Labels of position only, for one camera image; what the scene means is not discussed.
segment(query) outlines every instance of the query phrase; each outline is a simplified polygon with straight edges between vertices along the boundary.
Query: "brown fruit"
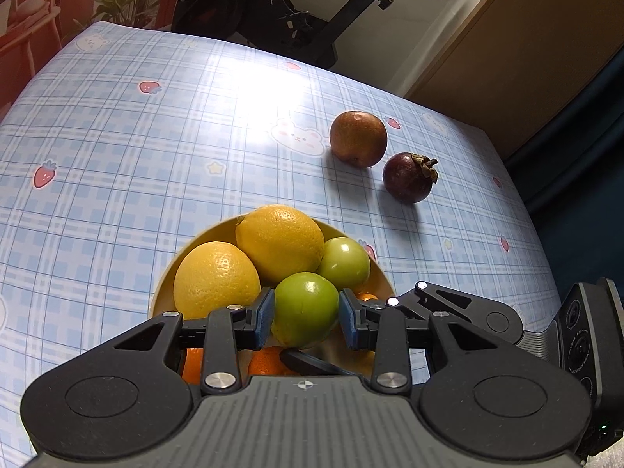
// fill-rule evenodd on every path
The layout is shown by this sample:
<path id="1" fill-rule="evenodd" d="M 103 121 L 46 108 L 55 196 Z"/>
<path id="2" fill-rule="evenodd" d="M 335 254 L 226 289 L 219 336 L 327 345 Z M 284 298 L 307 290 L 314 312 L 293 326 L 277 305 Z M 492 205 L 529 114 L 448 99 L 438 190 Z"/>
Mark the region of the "brown fruit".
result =
<path id="1" fill-rule="evenodd" d="M 384 156 L 388 133 L 377 116 L 347 111 L 338 115 L 331 127 L 331 150 L 339 160 L 364 168 L 372 167 Z"/>
<path id="2" fill-rule="evenodd" d="M 420 202 L 438 181 L 438 172 L 433 168 L 436 163 L 435 159 L 413 152 L 395 154 L 384 167 L 384 186 L 399 202 Z"/>

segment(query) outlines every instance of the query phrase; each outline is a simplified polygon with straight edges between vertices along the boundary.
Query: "yellow bowl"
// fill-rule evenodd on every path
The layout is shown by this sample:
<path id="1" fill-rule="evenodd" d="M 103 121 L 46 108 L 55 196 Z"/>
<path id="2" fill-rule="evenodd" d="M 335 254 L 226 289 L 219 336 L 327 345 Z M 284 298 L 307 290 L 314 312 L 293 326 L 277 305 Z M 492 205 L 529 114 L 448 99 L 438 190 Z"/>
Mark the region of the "yellow bowl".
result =
<path id="1" fill-rule="evenodd" d="M 182 248 L 182 250 L 175 256 L 174 260 L 172 260 L 172 262 L 167 266 L 167 269 L 160 278 L 160 283 L 158 283 L 158 288 L 156 289 L 150 304 L 150 317 L 161 314 L 165 311 L 176 310 L 176 305 L 174 303 L 174 279 L 180 263 L 184 257 L 188 255 L 191 250 L 193 250 L 193 248 L 196 248 L 204 243 L 208 243 L 209 241 L 223 241 L 225 243 L 232 243 L 232 245 L 236 245 L 235 228 L 237 219 L 238 217 L 230 218 L 229 220 L 224 220 L 217 225 L 213 225 L 197 237 L 193 238 L 188 245 Z M 346 236 L 326 223 L 319 222 L 318 220 L 314 221 L 320 227 L 326 241 Z M 392 290 L 392 286 L 389 283 L 388 278 L 386 278 L 386 275 L 384 275 L 383 271 L 379 268 L 376 262 L 373 260 L 370 262 L 370 276 L 368 281 L 363 285 L 362 291 L 374 294 L 382 300 L 386 300 L 389 297 L 394 296 L 394 291 Z M 276 344 L 277 343 L 272 336 L 269 337 L 269 340 L 266 343 L 267 346 Z M 371 354 L 367 351 L 354 352 L 349 350 L 345 345 L 344 337 L 342 337 L 342 331 L 339 326 L 334 329 L 325 341 L 319 343 L 319 345 L 314 348 L 306 350 L 306 352 L 309 352 L 325 361 L 331 362 L 332 364 L 344 367 L 345 369 L 360 372 L 367 377 L 371 374 Z M 249 365 L 249 360 L 251 359 L 252 354 L 253 352 L 247 350 L 239 352 L 239 365 L 243 378 L 246 378 L 247 365 Z"/>

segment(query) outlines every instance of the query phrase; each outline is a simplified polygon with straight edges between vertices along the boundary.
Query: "mangosteen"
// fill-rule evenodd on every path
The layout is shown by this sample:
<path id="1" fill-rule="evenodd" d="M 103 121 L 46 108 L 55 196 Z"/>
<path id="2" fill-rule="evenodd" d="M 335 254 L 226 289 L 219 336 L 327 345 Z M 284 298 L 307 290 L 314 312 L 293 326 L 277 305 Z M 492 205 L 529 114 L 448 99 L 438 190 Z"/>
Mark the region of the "mangosteen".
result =
<path id="1" fill-rule="evenodd" d="M 395 154 L 384 167 L 386 190 L 403 204 L 420 202 L 438 181 L 438 172 L 433 168 L 436 163 L 435 159 L 413 152 Z"/>

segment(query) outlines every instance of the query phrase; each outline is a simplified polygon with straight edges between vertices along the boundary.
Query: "curtain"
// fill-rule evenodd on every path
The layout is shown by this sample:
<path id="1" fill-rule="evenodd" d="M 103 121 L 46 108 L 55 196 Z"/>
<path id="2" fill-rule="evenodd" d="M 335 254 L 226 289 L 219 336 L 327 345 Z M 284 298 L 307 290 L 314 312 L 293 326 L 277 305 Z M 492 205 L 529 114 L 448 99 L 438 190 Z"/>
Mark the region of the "curtain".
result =
<path id="1" fill-rule="evenodd" d="M 562 299 L 600 276 L 624 297 L 624 48 L 505 165 Z"/>

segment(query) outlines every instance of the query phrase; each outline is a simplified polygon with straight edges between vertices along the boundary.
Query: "blue plaid tablecloth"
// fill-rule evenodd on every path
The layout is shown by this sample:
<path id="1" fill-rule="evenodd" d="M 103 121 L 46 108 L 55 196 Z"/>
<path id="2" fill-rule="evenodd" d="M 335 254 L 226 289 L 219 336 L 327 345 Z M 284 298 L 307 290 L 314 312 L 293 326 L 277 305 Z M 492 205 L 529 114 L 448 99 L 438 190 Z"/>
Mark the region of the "blue plaid tablecloth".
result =
<path id="1" fill-rule="evenodd" d="M 345 110 L 386 123 L 372 169 L 332 157 L 330 124 Z M 439 160 L 438 184 L 415 206 L 383 187 L 384 163 L 402 151 Z M 262 51 L 97 23 L 0 125 L 0 468 L 34 453 L 19 414 L 32 380 L 145 320 L 190 238 L 268 203 L 358 240 L 397 293 L 423 279 L 501 300 L 531 330 L 560 304 L 481 130 Z M 415 379 L 424 366 L 414 353 Z"/>

